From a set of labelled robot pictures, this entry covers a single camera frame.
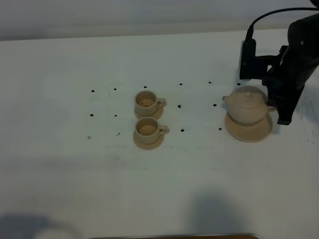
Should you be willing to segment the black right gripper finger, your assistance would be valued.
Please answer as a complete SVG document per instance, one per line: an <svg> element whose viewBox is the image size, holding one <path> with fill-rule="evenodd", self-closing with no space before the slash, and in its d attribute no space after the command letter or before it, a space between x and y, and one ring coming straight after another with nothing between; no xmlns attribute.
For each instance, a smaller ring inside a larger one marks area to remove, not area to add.
<svg viewBox="0 0 319 239"><path fill-rule="evenodd" d="M290 124L304 86L297 89L293 85L281 84L276 92L277 124Z"/></svg>
<svg viewBox="0 0 319 239"><path fill-rule="evenodd" d="M282 82L278 79L262 80L262 85L266 86L268 92L268 106L276 107L283 99L282 97Z"/></svg>

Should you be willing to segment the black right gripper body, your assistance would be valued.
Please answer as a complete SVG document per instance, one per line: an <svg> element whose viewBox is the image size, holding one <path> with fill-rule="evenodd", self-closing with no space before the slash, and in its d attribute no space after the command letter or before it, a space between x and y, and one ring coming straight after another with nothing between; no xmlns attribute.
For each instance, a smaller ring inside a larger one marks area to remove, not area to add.
<svg viewBox="0 0 319 239"><path fill-rule="evenodd" d="M319 65L319 14L290 24L288 45L282 46L279 55L256 56L254 25L275 13L277 11L266 13L250 24L241 46L239 78L278 79L282 84L302 87Z"/></svg>

